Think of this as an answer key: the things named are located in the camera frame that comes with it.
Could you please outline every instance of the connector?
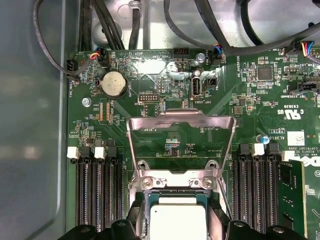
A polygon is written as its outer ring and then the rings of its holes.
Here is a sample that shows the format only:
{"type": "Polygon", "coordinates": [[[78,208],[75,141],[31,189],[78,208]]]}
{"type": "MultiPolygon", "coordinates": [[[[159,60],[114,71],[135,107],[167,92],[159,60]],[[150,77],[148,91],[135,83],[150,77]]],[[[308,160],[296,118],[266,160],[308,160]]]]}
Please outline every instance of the connector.
{"type": "Polygon", "coordinates": [[[200,78],[194,77],[191,79],[191,93],[193,96],[199,96],[201,94],[200,78]]]}

